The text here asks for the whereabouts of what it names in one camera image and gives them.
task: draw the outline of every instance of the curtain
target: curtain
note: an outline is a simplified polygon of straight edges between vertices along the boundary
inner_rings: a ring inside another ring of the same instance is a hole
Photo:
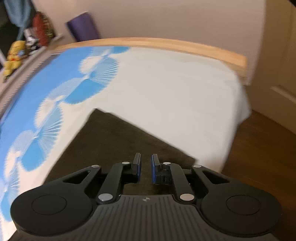
[[[30,21],[30,0],[4,0],[4,4],[10,21],[20,28],[16,40],[21,40]]]

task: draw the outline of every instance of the brown rug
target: brown rug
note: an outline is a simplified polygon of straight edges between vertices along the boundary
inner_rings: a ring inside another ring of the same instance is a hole
[[[190,169],[194,164],[192,157],[177,148],[110,113],[95,109],[45,182],[94,164],[110,169],[114,163],[132,161],[137,152],[141,153],[142,160],[141,181],[138,184],[125,185],[125,194],[167,192],[166,187],[152,184],[150,158],[154,153],[158,154],[160,162],[177,163],[184,169]]]

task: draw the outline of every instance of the bed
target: bed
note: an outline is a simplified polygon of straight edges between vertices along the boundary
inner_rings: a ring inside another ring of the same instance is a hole
[[[94,108],[110,112],[221,171],[237,126],[250,114],[240,82],[246,58],[169,39],[73,43],[11,97],[0,130],[0,240],[15,232],[9,209],[41,185]]]

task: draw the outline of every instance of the wooden floor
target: wooden floor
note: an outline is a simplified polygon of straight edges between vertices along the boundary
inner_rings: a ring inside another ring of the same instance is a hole
[[[295,134],[253,112],[238,128],[223,173],[277,197],[283,214],[273,233],[296,240]]]

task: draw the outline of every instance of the yellow stuffed toy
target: yellow stuffed toy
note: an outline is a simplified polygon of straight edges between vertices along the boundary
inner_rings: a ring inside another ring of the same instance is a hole
[[[16,70],[18,67],[22,65],[22,59],[25,56],[25,47],[26,41],[15,41],[11,45],[7,61],[4,64],[4,81]]]

